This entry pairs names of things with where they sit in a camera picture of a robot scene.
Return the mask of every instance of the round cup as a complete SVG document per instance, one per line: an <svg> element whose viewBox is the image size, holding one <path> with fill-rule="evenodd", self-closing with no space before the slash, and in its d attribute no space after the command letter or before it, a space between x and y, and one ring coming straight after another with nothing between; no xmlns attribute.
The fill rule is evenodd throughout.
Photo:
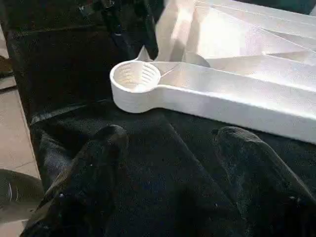
<svg viewBox="0 0 316 237"><path fill-rule="evenodd" d="M116 87L134 93L143 93L154 89L160 78L158 68L142 61L119 63L110 72L111 82Z"/></svg>

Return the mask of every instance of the white plastic panel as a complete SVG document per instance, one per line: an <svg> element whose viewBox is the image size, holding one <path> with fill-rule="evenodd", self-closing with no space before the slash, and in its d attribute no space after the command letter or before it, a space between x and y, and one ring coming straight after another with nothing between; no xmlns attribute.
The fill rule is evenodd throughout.
<svg viewBox="0 0 316 237"><path fill-rule="evenodd" d="M231 0L169 0L159 54L116 65L114 102L166 108L316 143L316 21Z"/></svg>

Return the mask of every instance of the tiled floor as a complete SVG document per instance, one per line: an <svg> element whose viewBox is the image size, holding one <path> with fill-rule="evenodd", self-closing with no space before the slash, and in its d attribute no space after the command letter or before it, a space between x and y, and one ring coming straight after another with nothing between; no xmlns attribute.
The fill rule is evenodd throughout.
<svg viewBox="0 0 316 237"><path fill-rule="evenodd" d="M1 42L0 55L7 57ZM0 90L12 85L15 85L14 77L0 79ZM17 90L0 91L0 168L40 177ZM21 222L0 225L0 236L17 237L22 230Z"/></svg>

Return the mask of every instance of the grey object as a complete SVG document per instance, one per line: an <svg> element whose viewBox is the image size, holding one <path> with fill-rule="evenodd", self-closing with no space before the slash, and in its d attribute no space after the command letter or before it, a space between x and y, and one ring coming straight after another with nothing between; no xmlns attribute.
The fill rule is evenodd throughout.
<svg viewBox="0 0 316 237"><path fill-rule="evenodd" d="M40 179L0 169L0 224L28 220L43 197Z"/></svg>
<svg viewBox="0 0 316 237"><path fill-rule="evenodd" d="M312 11L310 12L310 16L316 16L316 6L314 6Z"/></svg>

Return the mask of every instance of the black fabric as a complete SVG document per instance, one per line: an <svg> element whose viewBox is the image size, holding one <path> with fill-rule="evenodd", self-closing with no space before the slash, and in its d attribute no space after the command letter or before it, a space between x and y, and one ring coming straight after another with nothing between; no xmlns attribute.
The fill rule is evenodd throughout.
<svg viewBox="0 0 316 237"><path fill-rule="evenodd" d="M129 59L102 17L81 15L83 2L0 1L1 25L28 124L111 97L110 69ZM149 3L158 20L163 0ZM124 5L120 20L138 52L145 34L134 11L131 4Z"/></svg>
<svg viewBox="0 0 316 237"><path fill-rule="evenodd" d="M316 4L315 0L246 0L246 2L301 14L309 14Z"/></svg>
<svg viewBox="0 0 316 237"><path fill-rule="evenodd" d="M215 159L212 139L214 131L226 124L159 109L140 115L129 114L118 109L112 100L93 103L31 126L32 144L45 188L49 188L94 133L110 124L126 129L133 148L130 152L152 159L172 155L177 152L178 143L184 144L188 153L225 188L227 181L222 178L225 173ZM316 192L315 145L262 132L256 134L271 145L313 193Z"/></svg>
<svg viewBox="0 0 316 237"><path fill-rule="evenodd" d="M315 236L314 195L259 137L213 130L209 159L225 171L225 192L172 127L159 125L163 142L157 131L128 135L117 125L91 136L22 236Z"/></svg>

